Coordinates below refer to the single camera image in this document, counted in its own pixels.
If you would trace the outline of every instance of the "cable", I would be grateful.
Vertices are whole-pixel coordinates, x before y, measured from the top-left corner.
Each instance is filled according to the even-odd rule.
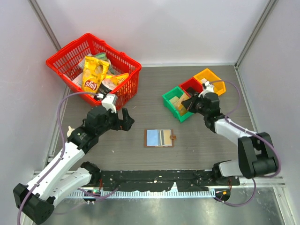
[[[236,123],[234,123],[234,122],[232,122],[232,121],[230,121],[230,120],[228,119],[228,116],[231,115],[234,111],[236,111],[236,110],[240,107],[240,102],[241,102],[240,90],[239,90],[238,87],[237,87],[233,82],[231,82],[231,81],[219,80],[219,81],[212,81],[212,82],[210,82],[210,83],[216,83],[216,82],[225,82],[225,83],[231,84],[231,85],[237,90],[237,92],[238,92],[238,94],[239,94],[239,103],[238,103],[238,105],[237,105],[233,110],[231,110],[229,113],[227,113],[227,114],[225,115],[225,120],[226,120],[226,122],[228,122],[228,123],[229,123],[230,125],[232,125],[233,127],[237,128],[238,130],[240,130],[240,131],[242,131],[242,132],[245,132],[245,133],[247,133],[247,134],[249,134],[249,135],[252,135],[253,137],[259,139],[259,140],[262,141],[262,142],[264,142],[264,143],[265,143],[265,144],[266,144],[266,145],[274,152],[274,155],[276,156],[276,158],[277,158],[277,160],[278,160],[278,168],[277,168],[277,170],[276,170],[276,172],[275,172],[274,174],[268,175],[268,176],[264,175],[263,177],[272,178],[272,177],[277,176],[277,175],[280,173],[280,171],[281,171],[281,160],[280,160],[279,154],[278,154],[278,152],[275,150],[275,148],[274,148],[267,140],[265,140],[264,138],[258,136],[257,134],[255,134],[255,133],[253,133],[253,132],[251,132],[251,131],[249,131],[249,130],[247,130],[247,129],[244,129],[244,128],[238,126]]]
[[[240,206],[247,205],[249,202],[251,202],[253,200],[253,198],[254,198],[254,196],[256,194],[256,182],[255,182],[255,180],[253,178],[252,178],[252,180],[253,180],[253,184],[254,184],[253,194],[251,195],[251,197],[246,202],[244,202],[242,204],[232,204],[232,203],[229,203],[229,202],[224,202],[220,198],[217,198],[217,197],[215,197],[215,199],[217,199],[221,203],[224,203],[225,205],[229,205],[229,206],[233,206],[233,207],[240,207]]]
[[[109,193],[108,195],[102,196],[101,198],[98,198],[98,200],[96,200],[95,202],[98,203],[98,202],[104,201],[106,198],[108,198],[109,196],[111,196],[112,194],[114,194],[117,190],[118,190],[117,188],[114,189],[111,193]],[[54,214],[54,215],[65,215],[65,214],[69,213],[70,211],[73,211],[73,210],[75,210],[75,209],[77,209],[77,208],[79,208],[79,207],[81,207],[81,206],[83,206],[83,205],[86,205],[86,204],[87,204],[86,202],[83,202],[83,203],[81,203],[81,204],[78,204],[78,205],[74,206],[73,208],[69,209],[69,210],[66,211],[66,212],[54,212],[53,214]]]
[[[76,93],[72,93],[72,94],[69,94],[67,95],[66,97],[64,97],[60,103],[59,103],[59,106],[58,106],[58,109],[57,109],[57,123],[58,123],[58,126],[59,126],[59,131],[60,131],[60,136],[61,136],[61,140],[62,140],[62,151],[61,151],[61,154],[60,154],[60,158],[53,164],[53,166],[37,181],[37,183],[32,187],[32,189],[27,193],[27,195],[24,197],[23,201],[21,202],[21,205],[20,205],[20,208],[19,208],[19,211],[18,211],[18,216],[17,216],[17,225],[21,225],[21,213],[22,213],[22,210],[24,208],[24,205],[26,203],[26,201],[28,200],[30,194],[34,191],[34,189],[36,187],[39,186],[40,182],[42,182],[42,180],[57,166],[57,164],[61,161],[61,159],[63,158],[64,154],[65,154],[65,137],[64,137],[64,134],[63,134],[63,131],[62,131],[62,127],[61,127],[61,121],[60,121],[60,110],[61,110],[61,107],[62,107],[62,104],[64,101],[66,101],[69,97],[71,96],[74,96],[74,95],[81,95],[81,94],[89,94],[89,95],[97,95],[96,93],[92,93],[92,92],[86,92],[86,91],[83,91],[83,92],[76,92]]]

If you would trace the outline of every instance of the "chip bag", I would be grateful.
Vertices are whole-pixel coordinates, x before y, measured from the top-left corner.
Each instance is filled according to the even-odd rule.
[[[108,67],[109,62],[86,56],[82,76],[82,90],[96,93],[106,76]]]
[[[106,78],[109,78],[116,86],[122,83],[126,78],[129,77],[129,73],[120,74],[120,75],[107,75]]]

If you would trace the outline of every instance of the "orange bin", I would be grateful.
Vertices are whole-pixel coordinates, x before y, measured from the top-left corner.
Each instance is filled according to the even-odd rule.
[[[221,80],[217,75],[215,75],[210,69],[206,68],[205,70],[201,71],[200,73],[196,74],[194,78],[199,83],[204,83],[205,81],[218,81]],[[216,82],[213,83],[214,92],[217,93],[219,96],[226,92],[226,87],[224,82]]]
[[[120,74],[129,73],[129,77],[110,92],[118,96],[116,107],[120,109],[137,93],[139,72],[142,69],[140,63],[125,53],[115,50],[105,41],[87,33],[60,49],[55,55],[47,59],[46,64],[58,74],[72,91],[80,92],[83,90],[72,82],[82,72],[82,69],[77,66],[78,62],[89,53],[95,55],[102,52],[106,53],[114,70]],[[80,97],[92,106],[101,105],[101,101],[94,100],[90,95],[82,94]]]

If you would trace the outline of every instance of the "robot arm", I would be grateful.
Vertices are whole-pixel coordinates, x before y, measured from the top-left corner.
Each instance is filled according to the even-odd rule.
[[[125,130],[128,131],[134,123],[126,108],[122,108],[123,119],[119,120],[116,111],[117,97],[108,94],[102,101],[102,106],[92,108],[87,118],[83,120],[80,127],[74,129],[69,134],[65,143],[65,153],[63,159],[50,171],[50,173],[40,182],[40,184],[30,194],[22,211],[36,224],[45,222],[54,208],[71,192],[84,185],[95,185],[99,181],[100,170],[96,165],[85,162],[81,168],[73,174],[61,180],[63,175],[89,150],[98,143],[99,137],[106,131]],[[13,192],[15,203],[18,208],[29,190],[37,184],[37,181],[47,173],[55,162],[60,158],[61,151],[46,166],[46,168],[27,185],[18,184]]]
[[[250,179],[274,173],[278,168],[277,157],[270,147],[254,136],[260,136],[272,145],[270,135],[265,132],[247,132],[247,129],[225,118],[220,112],[219,98],[213,92],[213,86],[206,82],[203,84],[203,90],[182,104],[188,111],[200,113],[204,117],[205,126],[212,132],[226,137],[238,146],[238,160],[214,164],[213,172],[217,178],[243,175]]]

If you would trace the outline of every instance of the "red plastic basket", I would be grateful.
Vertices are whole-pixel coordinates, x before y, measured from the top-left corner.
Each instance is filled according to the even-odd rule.
[[[82,69],[77,66],[78,62],[89,53],[95,55],[102,52],[106,52],[113,69],[121,74],[129,73],[129,77],[111,92],[118,96],[116,107],[120,109],[137,93],[139,72],[142,69],[140,63],[125,53],[118,52],[107,45],[105,41],[87,33],[60,49],[47,59],[46,64],[60,76],[72,91],[80,92],[83,90],[72,82],[82,72]],[[80,96],[92,106],[101,105],[101,101],[94,100],[90,95],[82,94]]]

